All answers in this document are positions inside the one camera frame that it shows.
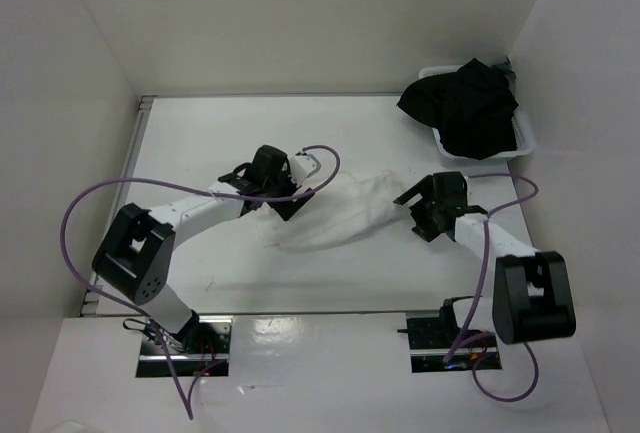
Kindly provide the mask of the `white skirt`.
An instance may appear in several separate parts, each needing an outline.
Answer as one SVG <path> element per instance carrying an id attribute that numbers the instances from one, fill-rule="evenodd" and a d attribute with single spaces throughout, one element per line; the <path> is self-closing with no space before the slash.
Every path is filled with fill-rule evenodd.
<path id="1" fill-rule="evenodd" d="M 394 200 L 404 191 L 397 173 L 340 173 L 290 220 L 268 207 L 256 214 L 263 246 L 300 253 L 327 250 L 363 239 L 403 215 Z"/>

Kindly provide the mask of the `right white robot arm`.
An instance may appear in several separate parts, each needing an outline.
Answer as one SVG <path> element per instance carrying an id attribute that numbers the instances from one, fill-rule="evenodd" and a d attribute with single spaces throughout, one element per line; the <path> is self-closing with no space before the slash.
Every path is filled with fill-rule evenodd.
<path id="1" fill-rule="evenodd" d="M 468 198 L 468 177 L 460 172 L 427 175 L 398 196 L 414 221 L 412 231 L 426 242 L 441 235 L 481 259 L 476 291 L 467 315 L 454 311 L 438 321 L 438 334 L 456 351 L 473 333 L 472 319 L 485 281 L 493 279 L 493 332 L 505 344 L 523 344 L 575 334 L 576 316 L 565 259 L 516 239 L 493 222 L 517 200 L 487 210 Z"/>

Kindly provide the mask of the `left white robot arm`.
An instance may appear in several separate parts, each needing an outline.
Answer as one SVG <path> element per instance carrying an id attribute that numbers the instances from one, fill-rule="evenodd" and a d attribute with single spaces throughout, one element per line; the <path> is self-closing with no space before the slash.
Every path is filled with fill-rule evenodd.
<path id="1" fill-rule="evenodd" d="M 134 203 L 115 216 L 92 261 L 106 283 L 151 315 L 163 340 L 180 353 L 206 343 L 213 330 L 167 285 L 174 250 L 223 222 L 259 209 L 265 198 L 294 196 L 320 170 L 307 153 L 288 156 L 261 146 L 253 160 L 218 178 L 204 196 L 191 195 L 151 209 Z"/>

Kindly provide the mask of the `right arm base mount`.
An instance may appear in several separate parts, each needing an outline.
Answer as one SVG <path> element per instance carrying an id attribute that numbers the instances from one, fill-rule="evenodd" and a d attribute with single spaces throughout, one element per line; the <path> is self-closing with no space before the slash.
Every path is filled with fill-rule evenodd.
<path id="1" fill-rule="evenodd" d="M 478 360 L 481 361 L 480 370 L 502 368 L 493 337 L 470 343 L 458 349 L 449 362 L 444 361 L 463 321 L 457 319 L 454 307 L 470 299 L 470 296 L 446 299 L 438 310 L 409 313 L 406 316 L 405 326 L 397 329 L 397 333 L 408 342 L 413 373 L 471 371 Z"/>

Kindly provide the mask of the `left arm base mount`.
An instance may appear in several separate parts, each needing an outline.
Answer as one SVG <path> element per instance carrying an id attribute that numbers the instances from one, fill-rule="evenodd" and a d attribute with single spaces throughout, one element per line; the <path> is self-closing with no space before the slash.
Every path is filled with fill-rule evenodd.
<path id="1" fill-rule="evenodd" d="M 166 332 L 163 338 L 178 377 L 196 377 L 204 370 L 205 377 L 226 377 L 229 373 L 230 344 L 233 327 L 231 316 L 202 316 L 194 339 L 186 344 Z M 149 326 L 136 318 L 122 322 L 125 330 L 142 334 L 135 376 L 166 378 L 171 373 L 160 340 Z"/>

